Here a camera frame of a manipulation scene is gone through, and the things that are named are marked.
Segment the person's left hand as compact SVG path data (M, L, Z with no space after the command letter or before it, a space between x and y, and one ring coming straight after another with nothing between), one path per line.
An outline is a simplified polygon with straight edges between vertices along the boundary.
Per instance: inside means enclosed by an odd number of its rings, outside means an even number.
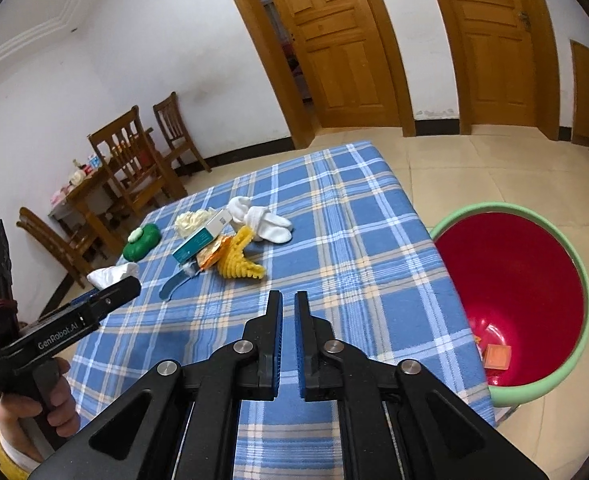
M47 420L59 437L67 439L80 430L81 419L66 378L70 363L59 356L56 357L56 362L60 377L50 393L52 409L47 415ZM11 451L11 458L29 457L35 463L44 460L44 455L21 426L23 419L32 419L42 411L43 407L27 396L4 394L0 398L0 442L5 445L5 451Z

